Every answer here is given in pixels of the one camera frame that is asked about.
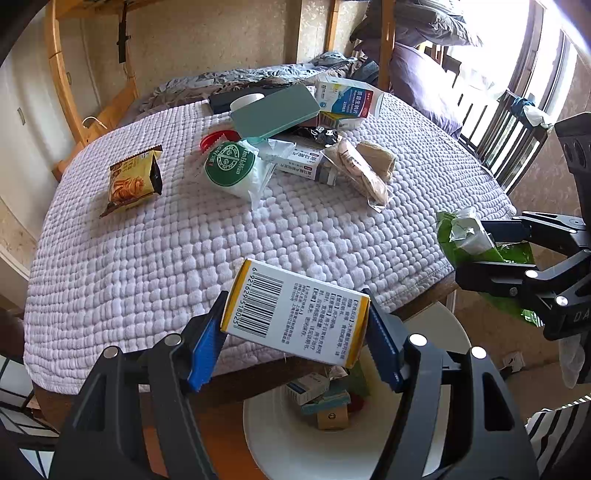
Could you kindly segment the striped sleeve forearm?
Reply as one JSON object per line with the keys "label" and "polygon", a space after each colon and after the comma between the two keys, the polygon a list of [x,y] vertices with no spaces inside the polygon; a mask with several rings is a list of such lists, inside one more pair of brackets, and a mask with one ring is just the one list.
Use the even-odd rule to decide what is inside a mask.
{"label": "striped sleeve forearm", "polygon": [[590,396],[556,410],[543,409],[525,427],[541,479],[589,479]]}

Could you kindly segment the white gloved right hand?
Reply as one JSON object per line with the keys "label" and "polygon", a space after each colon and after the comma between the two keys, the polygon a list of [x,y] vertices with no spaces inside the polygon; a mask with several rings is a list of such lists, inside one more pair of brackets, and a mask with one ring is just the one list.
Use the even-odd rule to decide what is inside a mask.
{"label": "white gloved right hand", "polygon": [[563,338],[559,344],[559,363],[567,388],[590,382],[590,332]]}

